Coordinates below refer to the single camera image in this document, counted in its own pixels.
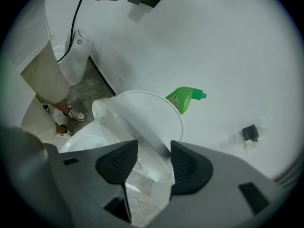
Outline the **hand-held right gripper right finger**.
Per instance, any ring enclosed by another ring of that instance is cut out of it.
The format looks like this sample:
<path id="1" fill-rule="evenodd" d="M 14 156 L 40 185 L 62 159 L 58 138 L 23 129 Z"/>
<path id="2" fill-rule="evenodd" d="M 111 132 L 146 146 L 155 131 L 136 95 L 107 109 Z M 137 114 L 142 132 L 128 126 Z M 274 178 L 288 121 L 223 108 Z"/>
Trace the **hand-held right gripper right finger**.
<path id="1" fill-rule="evenodd" d="M 260 228 L 280 209 L 282 188 L 244 160 L 171 142 L 175 184 L 152 228 Z"/>

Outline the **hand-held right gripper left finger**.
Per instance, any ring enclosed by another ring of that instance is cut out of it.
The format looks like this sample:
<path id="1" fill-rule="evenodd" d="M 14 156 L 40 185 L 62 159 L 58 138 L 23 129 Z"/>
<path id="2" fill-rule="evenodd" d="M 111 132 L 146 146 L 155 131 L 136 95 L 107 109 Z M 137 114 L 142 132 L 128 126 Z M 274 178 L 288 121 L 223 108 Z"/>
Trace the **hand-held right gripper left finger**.
<path id="1" fill-rule="evenodd" d="M 61 154 L 61 158 L 93 201 L 117 218 L 132 222 L 126 180 L 138 159 L 137 140 L 66 152 Z"/>

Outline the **white plastic toilet lid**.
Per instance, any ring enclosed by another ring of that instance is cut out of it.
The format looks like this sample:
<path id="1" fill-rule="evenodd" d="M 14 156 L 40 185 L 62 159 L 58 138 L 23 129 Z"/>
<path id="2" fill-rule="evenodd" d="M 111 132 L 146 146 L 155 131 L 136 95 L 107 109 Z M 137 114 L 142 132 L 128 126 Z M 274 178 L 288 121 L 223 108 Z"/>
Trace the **white plastic toilet lid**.
<path id="1" fill-rule="evenodd" d="M 185 127 L 170 101 L 152 92 L 132 90 L 94 100 L 92 112 L 117 141 L 137 140 L 135 171 L 157 182 L 173 180 L 171 141 L 183 140 Z"/>

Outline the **white toilet bowl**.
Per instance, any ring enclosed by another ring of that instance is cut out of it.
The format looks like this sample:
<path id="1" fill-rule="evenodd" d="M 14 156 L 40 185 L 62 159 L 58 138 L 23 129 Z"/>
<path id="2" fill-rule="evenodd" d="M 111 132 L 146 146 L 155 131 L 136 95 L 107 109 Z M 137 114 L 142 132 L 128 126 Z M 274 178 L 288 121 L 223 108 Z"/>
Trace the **white toilet bowl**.
<path id="1" fill-rule="evenodd" d="M 129 140 L 138 141 L 138 155 L 126 188 L 151 197 L 156 206 L 164 209 L 169 204 L 171 187 L 175 183 L 170 159 L 159 156 L 137 132 L 128 133 L 119 140 L 108 129 L 92 121 L 67 140 L 60 152 L 90 150 Z"/>

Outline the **white sneaker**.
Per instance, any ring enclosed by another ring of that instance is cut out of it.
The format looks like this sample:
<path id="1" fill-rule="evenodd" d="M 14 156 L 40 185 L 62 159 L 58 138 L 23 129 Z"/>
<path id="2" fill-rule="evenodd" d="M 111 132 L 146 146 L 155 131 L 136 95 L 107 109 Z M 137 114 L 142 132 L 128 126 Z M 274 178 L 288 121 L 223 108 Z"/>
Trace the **white sneaker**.
<path id="1" fill-rule="evenodd" d="M 67 126 L 65 126 L 65 127 L 66 127 L 67 131 L 66 131 L 66 133 L 62 134 L 61 136 L 64 137 L 66 140 L 68 140 L 68 139 L 70 139 L 70 138 L 74 135 L 74 133 L 71 132 L 71 131 L 67 128 Z"/>
<path id="2" fill-rule="evenodd" d="M 82 112 L 76 111 L 72 108 L 69 108 L 68 113 L 67 114 L 64 113 L 64 115 L 71 118 L 71 119 L 79 121 L 79 122 L 84 122 L 86 120 L 86 115 L 85 114 L 83 114 Z"/>

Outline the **person's white shirt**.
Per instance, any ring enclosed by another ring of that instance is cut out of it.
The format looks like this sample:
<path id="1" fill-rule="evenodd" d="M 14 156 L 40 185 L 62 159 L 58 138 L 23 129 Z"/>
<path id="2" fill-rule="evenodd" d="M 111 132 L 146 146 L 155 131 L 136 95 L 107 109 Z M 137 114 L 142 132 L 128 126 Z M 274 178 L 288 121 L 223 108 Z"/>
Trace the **person's white shirt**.
<path id="1" fill-rule="evenodd" d="M 9 65 L 21 73 L 45 48 L 54 57 L 45 0 L 29 0 L 14 20 L 4 43 Z"/>

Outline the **person's left leg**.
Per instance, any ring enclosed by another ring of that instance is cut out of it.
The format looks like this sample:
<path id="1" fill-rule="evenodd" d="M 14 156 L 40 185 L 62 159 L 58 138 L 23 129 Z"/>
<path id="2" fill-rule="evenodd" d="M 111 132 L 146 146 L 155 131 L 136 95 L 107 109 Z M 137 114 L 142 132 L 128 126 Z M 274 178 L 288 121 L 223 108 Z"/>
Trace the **person's left leg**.
<path id="1" fill-rule="evenodd" d="M 65 115 L 69 114 L 70 108 L 65 98 L 59 101 L 58 103 L 52 104 L 52 106 L 58 109 L 59 111 L 61 111 L 62 113 L 64 113 Z"/>

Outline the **green plastic bottle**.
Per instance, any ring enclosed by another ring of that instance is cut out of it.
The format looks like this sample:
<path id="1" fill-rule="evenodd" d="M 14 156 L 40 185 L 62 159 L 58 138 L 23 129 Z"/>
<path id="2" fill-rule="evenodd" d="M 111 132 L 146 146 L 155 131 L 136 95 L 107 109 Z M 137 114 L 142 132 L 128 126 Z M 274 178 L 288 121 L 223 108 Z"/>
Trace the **green plastic bottle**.
<path id="1" fill-rule="evenodd" d="M 207 95 L 202 90 L 191 87 L 179 87 L 166 96 L 166 99 L 176 107 L 181 115 L 188 109 L 191 99 L 201 100 L 205 98 Z"/>

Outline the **person's beige shorts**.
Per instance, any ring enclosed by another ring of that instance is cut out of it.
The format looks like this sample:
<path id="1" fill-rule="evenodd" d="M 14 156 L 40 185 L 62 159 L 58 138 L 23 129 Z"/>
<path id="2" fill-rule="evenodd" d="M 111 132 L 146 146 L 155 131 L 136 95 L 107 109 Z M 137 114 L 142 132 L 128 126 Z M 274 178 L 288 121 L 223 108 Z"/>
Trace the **person's beige shorts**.
<path id="1" fill-rule="evenodd" d="M 61 102 L 67 97 L 70 87 L 59 68 L 50 42 L 29 63 L 21 75 L 36 95 L 20 127 L 43 143 L 53 143 L 57 134 L 56 123 L 42 105 Z"/>

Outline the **small black wall holder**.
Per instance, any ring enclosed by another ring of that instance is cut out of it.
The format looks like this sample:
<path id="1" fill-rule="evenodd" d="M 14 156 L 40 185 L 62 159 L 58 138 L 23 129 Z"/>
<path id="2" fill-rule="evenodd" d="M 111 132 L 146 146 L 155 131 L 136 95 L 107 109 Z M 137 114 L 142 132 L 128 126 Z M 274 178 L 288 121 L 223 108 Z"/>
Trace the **small black wall holder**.
<path id="1" fill-rule="evenodd" d="M 242 129 L 243 141 L 251 140 L 257 142 L 259 138 L 259 133 L 255 125 L 248 126 Z"/>

